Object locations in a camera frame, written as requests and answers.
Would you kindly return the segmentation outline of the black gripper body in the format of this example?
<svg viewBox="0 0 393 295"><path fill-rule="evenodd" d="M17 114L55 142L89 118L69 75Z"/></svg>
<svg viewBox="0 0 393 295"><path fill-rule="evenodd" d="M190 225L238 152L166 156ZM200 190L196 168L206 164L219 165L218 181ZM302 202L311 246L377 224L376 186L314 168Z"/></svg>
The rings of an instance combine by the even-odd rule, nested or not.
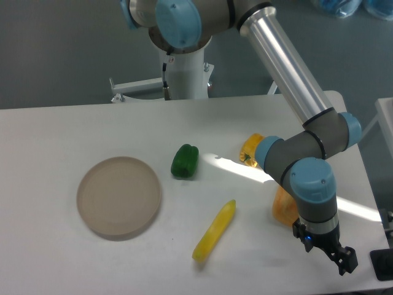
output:
<svg viewBox="0 0 393 295"><path fill-rule="evenodd" d="M322 223L313 223L298 218L292 224L292 231L294 237L303 243L307 253L313 248L319 248L325 253L335 253L341 246L340 226L337 218Z"/></svg>

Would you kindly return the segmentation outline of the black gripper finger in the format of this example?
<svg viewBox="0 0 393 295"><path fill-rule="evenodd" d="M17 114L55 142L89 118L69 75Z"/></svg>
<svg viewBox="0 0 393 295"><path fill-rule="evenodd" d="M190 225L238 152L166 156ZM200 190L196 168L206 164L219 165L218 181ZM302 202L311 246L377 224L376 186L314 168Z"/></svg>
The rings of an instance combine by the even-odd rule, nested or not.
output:
<svg viewBox="0 0 393 295"><path fill-rule="evenodd" d="M336 264L340 275L352 273L358 266L357 254L354 248L342 247L340 244L337 244L332 248L323 248L322 250Z"/></svg>

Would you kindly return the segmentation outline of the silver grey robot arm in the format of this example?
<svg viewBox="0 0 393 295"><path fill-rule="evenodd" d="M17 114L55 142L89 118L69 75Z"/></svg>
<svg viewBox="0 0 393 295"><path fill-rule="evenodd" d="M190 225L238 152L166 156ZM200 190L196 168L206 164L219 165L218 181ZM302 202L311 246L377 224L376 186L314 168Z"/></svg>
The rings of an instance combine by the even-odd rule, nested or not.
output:
<svg viewBox="0 0 393 295"><path fill-rule="evenodd" d="M276 19L270 1L121 1L128 26L147 28L163 52L160 86L166 100L208 95L202 65L194 73L170 67L179 57L205 47L215 34L236 28L248 38L303 131L288 140L263 139L253 159L294 199L293 233L307 251L321 249L340 274L357 267L353 248L342 247L336 181L329 157L360 140L362 129L350 113L336 112Z"/></svg>

